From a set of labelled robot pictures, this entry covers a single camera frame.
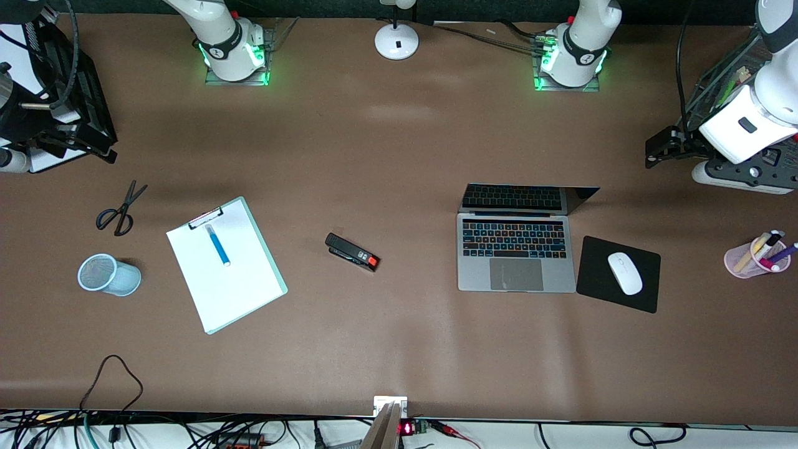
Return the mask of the blue marker white cap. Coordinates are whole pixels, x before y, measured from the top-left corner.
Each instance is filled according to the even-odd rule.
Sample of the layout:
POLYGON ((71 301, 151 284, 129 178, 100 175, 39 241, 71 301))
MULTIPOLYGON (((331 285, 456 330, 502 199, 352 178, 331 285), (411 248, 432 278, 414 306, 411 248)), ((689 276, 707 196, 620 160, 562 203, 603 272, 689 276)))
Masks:
POLYGON ((220 241, 220 238, 217 235, 216 230, 214 230, 214 228, 212 228, 212 226, 210 224, 206 224, 204 228, 205 228, 206 232, 208 233, 209 238, 210 238, 210 240, 211 240, 211 242, 212 242, 212 244, 214 246, 214 249, 216 250, 216 252, 217 252, 217 254, 218 254, 219 258, 220 258, 220 261, 223 264, 223 266, 224 267, 231 266, 231 260, 230 260, 228 254, 227 254, 227 251, 223 247, 223 244, 220 241))

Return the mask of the silver laptop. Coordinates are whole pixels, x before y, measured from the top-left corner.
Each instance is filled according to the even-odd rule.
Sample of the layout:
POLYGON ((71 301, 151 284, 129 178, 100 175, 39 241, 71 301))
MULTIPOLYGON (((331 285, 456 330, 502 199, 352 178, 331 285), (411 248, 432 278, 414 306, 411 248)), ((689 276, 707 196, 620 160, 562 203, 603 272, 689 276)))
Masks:
POLYGON ((598 190, 468 184, 457 213, 459 290, 575 292, 569 216, 598 190))

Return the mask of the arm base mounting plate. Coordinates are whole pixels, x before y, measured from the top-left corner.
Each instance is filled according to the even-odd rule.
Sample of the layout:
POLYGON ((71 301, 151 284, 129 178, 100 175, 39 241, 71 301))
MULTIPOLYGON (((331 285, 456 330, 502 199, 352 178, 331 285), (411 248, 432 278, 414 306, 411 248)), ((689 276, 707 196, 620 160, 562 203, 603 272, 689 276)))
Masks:
POLYGON ((566 86, 556 82, 549 73, 549 69, 553 68, 560 54, 555 36, 545 34, 531 38, 531 49, 533 50, 531 56, 533 82, 536 91, 575 91, 586 93, 597 93, 599 91, 599 73, 602 71, 602 63, 607 56, 607 51, 598 60, 599 63, 590 82, 582 86, 566 86))
POLYGON ((203 62, 207 66, 207 74, 205 76, 205 84, 212 85, 212 86, 231 86, 231 85, 246 85, 246 86, 268 86, 270 84, 270 77, 271 77, 271 65, 274 52, 277 51, 285 39, 288 36, 288 33, 291 33, 291 30, 294 28, 297 22, 301 17, 294 18, 290 24, 285 26, 282 32, 277 33, 277 28, 279 28, 281 22, 283 20, 287 20, 287 18, 276 18, 274 20, 274 27, 265 28, 265 31, 262 32, 263 34, 263 43, 258 46, 250 46, 250 55, 256 59, 256 62, 261 63, 256 70, 247 77, 247 79, 243 80, 223 80, 220 79, 211 68, 210 57, 205 53, 202 49, 202 46, 199 42, 196 42, 196 48, 203 55, 203 62))

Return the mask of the green marker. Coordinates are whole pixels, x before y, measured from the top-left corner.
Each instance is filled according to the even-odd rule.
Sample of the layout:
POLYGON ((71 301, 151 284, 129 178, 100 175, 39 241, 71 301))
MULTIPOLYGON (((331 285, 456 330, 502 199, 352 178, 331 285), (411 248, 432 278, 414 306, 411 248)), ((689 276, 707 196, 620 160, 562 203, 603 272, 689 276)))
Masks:
POLYGON ((722 90, 721 95, 718 97, 718 101, 716 102, 716 106, 722 106, 731 93, 735 90, 736 86, 739 84, 739 77, 738 75, 733 75, 729 82, 726 84, 726 87, 722 90))

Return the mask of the purple marker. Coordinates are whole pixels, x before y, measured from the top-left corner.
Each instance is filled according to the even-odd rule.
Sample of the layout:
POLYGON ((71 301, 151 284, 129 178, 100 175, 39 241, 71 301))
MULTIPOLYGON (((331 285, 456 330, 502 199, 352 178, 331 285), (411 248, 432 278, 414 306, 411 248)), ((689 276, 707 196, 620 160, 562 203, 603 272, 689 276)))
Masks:
POLYGON ((789 264, 790 257, 793 253, 798 252, 798 243, 790 244, 783 248, 780 252, 773 254, 767 261, 762 261, 762 264, 767 267, 771 272, 780 272, 789 264))

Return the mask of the black stacked document tray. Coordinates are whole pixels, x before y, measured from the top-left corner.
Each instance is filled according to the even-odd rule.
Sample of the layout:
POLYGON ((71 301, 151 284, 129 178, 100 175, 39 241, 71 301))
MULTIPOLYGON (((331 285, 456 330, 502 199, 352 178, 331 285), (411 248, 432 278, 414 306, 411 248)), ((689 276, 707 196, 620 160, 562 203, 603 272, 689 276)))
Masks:
POLYGON ((37 65, 34 66, 46 87, 40 93, 32 93, 36 97, 32 102, 47 102, 51 108, 69 104, 83 117, 80 122, 71 124, 40 125, 37 136, 25 142, 11 143, 0 138, 0 147, 26 152, 29 156, 29 151, 37 148, 37 137, 56 128, 94 128, 117 142, 94 61, 56 26, 56 12, 44 6, 40 14, 27 23, 21 23, 18 15, 13 14, 11 21, 5 20, 0 24, 22 25, 32 49, 9 38, 3 31, 0 31, 0 36, 28 51, 39 60, 39 65, 49 66, 44 75, 38 72, 37 65))

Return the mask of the black scissors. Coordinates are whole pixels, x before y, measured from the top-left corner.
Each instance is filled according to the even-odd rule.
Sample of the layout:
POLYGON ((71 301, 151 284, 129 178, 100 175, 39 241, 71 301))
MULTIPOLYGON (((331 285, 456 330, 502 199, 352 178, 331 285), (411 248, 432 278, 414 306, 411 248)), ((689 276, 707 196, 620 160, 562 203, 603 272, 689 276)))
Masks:
POLYGON ((132 228, 134 220, 132 216, 129 214, 129 208, 132 204, 136 201, 136 199, 142 195, 144 191, 147 190, 148 185, 143 185, 139 190, 136 189, 137 181, 131 181, 128 191, 125 195, 125 199, 123 199, 122 205, 118 208, 107 208, 107 210, 103 210, 100 212, 96 218, 96 228, 97 230, 106 229, 111 222, 115 219, 118 219, 116 228, 113 232, 113 235, 117 238, 121 236, 125 236, 132 228))

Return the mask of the pink mesh pen cup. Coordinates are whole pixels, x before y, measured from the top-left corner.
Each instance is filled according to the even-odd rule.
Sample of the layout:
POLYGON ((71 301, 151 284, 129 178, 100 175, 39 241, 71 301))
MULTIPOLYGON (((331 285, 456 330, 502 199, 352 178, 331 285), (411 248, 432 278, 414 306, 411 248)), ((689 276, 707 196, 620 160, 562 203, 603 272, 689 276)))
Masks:
MULTIPOLYGON (((780 271, 780 272, 770 272, 769 270, 766 270, 765 268, 761 267, 761 265, 758 264, 758 262, 756 262, 753 259, 746 266, 746 268, 744 268, 742 273, 735 273, 734 272, 734 265, 736 264, 736 262, 738 262, 738 259, 740 259, 741 256, 744 255, 744 253, 746 253, 746 250, 749 248, 749 245, 752 244, 752 242, 755 241, 755 239, 753 239, 751 242, 749 242, 747 244, 744 244, 742 246, 738 246, 736 248, 730 249, 728 252, 726 252, 726 255, 724 255, 724 264, 726 265, 726 269, 729 271, 730 274, 732 274, 736 278, 749 279, 749 278, 754 278, 755 276, 760 276, 760 275, 764 275, 764 274, 783 273, 791 265, 793 256, 798 254, 798 252, 793 253, 792 256, 790 257, 789 264, 784 268, 783 271, 780 271)), ((789 246, 789 244, 784 244, 784 242, 781 239, 781 241, 778 242, 775 247, 773 247, 773 253, 771 253, 769 256, 767 256, 767 258, 770 258, 770 256, 772 256, 773 254, 780 252, 786 246, 789 246)))

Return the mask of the white computer mouse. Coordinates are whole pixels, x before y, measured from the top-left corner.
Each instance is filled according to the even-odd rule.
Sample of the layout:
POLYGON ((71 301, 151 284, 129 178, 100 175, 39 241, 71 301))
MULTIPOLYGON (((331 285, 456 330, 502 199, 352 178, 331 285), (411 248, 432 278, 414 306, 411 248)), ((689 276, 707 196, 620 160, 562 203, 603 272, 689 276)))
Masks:
POLYGON ((613 277, 625 295, 633 296, 642 291, 642 277, 627 253, 612 253, 607 256, 607 262, 613 277))

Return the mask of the beige pencil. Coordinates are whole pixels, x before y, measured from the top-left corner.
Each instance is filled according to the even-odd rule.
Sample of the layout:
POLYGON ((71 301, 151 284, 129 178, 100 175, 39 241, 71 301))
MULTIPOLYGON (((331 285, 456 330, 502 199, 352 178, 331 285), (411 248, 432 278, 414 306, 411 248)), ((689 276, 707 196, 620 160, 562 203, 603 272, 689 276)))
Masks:
POLYGON ((754 255, 762 248, 762 246, 770 239, 772 233, 763 233, 749 245, 746 253, 738 259, 738 262, 734 265, 734 272, 735 273, 742 273, 744 268, 753 260, 754 255))

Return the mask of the black mouse pad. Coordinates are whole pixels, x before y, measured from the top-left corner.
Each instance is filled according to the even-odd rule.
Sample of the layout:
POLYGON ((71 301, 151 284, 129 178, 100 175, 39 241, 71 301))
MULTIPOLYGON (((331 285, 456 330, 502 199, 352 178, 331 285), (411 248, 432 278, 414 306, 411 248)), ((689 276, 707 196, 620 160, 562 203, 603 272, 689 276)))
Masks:
POLYGON ((658 253, 586 236, 582 240, 577 293, 654 314, 658 310, 660 266, 658 253), (638 268, 643 284, 638 294, 625 295, 613 277, 607 256, 616 252, 627 253, 638 268))

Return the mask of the light blue mesh cup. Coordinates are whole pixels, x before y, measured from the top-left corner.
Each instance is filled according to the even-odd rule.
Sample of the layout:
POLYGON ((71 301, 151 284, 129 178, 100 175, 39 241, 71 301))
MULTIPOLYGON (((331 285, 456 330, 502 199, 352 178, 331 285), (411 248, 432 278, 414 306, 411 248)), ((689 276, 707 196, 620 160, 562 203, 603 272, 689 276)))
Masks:
POLYGON ((109 254, 100 253, 87 258, 80 265, 77 281, 83 290, 125 297, 140 286, 142 273, 135 266, 117 261, 109 254))

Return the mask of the orange power strip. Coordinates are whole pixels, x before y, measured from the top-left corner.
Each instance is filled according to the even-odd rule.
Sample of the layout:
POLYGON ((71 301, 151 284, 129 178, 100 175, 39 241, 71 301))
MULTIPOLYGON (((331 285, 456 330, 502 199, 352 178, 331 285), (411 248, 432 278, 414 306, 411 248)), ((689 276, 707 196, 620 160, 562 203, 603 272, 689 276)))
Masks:
POLYGON ((219 449, 261 449, 267 445, 263 434, 259 433, 222 433, 216 445, 219 449))

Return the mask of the grey mounting beam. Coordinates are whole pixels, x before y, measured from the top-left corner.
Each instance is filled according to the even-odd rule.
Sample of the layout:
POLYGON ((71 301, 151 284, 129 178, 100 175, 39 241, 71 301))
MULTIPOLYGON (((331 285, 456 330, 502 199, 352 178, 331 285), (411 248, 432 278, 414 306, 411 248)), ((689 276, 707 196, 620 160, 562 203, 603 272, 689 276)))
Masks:
POLYGON ((358 449, 397 449, 403 410, 401 401, 385 403, 358 449))

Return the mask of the white bracket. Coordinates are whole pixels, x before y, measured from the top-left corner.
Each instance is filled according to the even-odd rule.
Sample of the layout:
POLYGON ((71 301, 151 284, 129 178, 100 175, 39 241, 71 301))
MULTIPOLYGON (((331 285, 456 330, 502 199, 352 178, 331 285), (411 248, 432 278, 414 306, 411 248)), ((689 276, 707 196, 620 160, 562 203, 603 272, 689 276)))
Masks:
POLYGON ((376 417, 385 405, 399 403, 401 406, 401 418, 408 418, 408 397, 407 396, 387 396, 377 395, 373 398, 373 417, 376 417))

